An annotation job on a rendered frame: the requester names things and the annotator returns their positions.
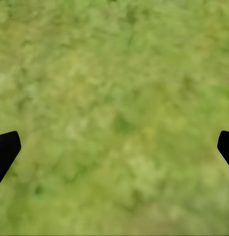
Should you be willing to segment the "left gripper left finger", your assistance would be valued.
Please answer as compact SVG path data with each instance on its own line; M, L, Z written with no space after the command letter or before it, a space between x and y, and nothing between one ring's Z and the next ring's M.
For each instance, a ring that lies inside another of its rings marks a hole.
M0 183L21 150L17 131L0 134Z

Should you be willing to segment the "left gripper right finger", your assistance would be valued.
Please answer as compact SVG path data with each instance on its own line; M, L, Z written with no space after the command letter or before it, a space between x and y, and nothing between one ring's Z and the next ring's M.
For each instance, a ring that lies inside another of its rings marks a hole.
M229 131L221 131L218 139L217 148L229 164Z

